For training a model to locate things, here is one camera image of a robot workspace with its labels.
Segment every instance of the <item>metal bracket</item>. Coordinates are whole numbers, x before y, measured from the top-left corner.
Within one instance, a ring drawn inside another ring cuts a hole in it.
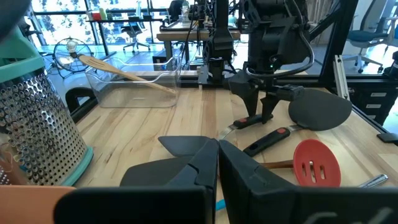
[[[333,70],[335,72],[335,80],[338,96],[349,100],[349,91],[346,79],[346,72],[343,65],[343,56],[335,55],[333,60]]]

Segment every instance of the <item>red spatula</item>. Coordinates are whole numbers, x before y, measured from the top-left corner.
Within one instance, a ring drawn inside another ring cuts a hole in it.
[[[302,141],[294,152],[292,161],[262,164],[268,169],[293,167],[297,181],[309,187],[339,187],[340,167],[335,155],[322,142]]]

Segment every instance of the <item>teal grater handle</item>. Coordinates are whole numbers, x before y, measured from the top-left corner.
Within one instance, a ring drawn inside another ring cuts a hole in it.
[[[8,59],[18,59],[9,63]],[[36,48],[21,34],[18,27],[0,43],[0,83],[44,67]]]

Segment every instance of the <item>desk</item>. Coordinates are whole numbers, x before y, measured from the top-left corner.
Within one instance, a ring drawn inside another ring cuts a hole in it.
[[[102,44],[104,45],[104,51],[105,51],[105,55],[108,56],[109,55],[109,50],[108,50],[108,46],[106,45],[106,39],[105,39],[105,35],[104,35],[104,30],[103,30],[103,23],[109,23],[109,22],[149,22],[150,25],[150,32],[152,33],[152,23],[151,22],[155,22],[155,21],[159,21],[162,22],[163,19],[162,18],[152,18],[152,19],[140,19],[139,21],[131,21],[129,19],[115,19],[115,20],[98,20],[98,21],[86,21],[89,23],[93,23],[93,22],[97,22],[98,23],[98,27],[99,27],[99,34],[101,35],[102,38]]]
[[[275,117],[267,124],[256,124],[229,134],[227,140],[244,149],[277,128],[293,124],[289,102],[280,101]],[[94,158],[76,187],[118,186],[125,171],[134,165],[171,158],[158,142],[165,135],[217,135],[236,119],[247,116],[242,99],[227,90],[184,88],[172,108],[101,108],[97,106],[77,127],[87,145],[94,147]],[[293,158],[296,145],[304,139],[318,139],[336,156],[341,169],[341,185],[357,186],[378,174],[390,179],[384,186],[398,185],[398,147],[384,144],[378,132],[355,112],[341,126],[329,131],[301,130],[270,147],[254,159],[277,162]],[[297,184],[292,169],[272,170]],[[223,194],[217,186],[217,200]],[[216,213],[217,223],[227,223],[226,210]]]
[[[179,22],[174,25],[173,28],[189,28],[191,23],[187,22]],[[209,39],[209,31],[201,30],[199,40],[207,41]],[[188,31],[161,31],[156,35],[158,40],[164,42],[164,48],[166,49],[166,57],[167,60],[173,57],[173,46],[172,41],[186,41],[187,40]],[[231,31],[232,38],[234,40],[239,40],[241,38],[241,33],[238,30]],[[198,40],[197,30],[194,29],[191,31],[188,41]],[[188,46],[185,48],[185,56],[186,60],[189,61],[189,48]]]

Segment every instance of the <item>clear plastic container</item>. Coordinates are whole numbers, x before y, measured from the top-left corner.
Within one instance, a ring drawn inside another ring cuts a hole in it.
[[[177,103],[177,80],[181,72],[181,60],[171,58],[166,63],[128,64],[118,58],[108,58],[106,63],[134,75],[144,78],[146,82],[132,81],[120,75],[104,72],[95,68],[86,71],[98,103],[105,108],[163,108]],[[175,90],[172,94],[147,86],[156,83]]]

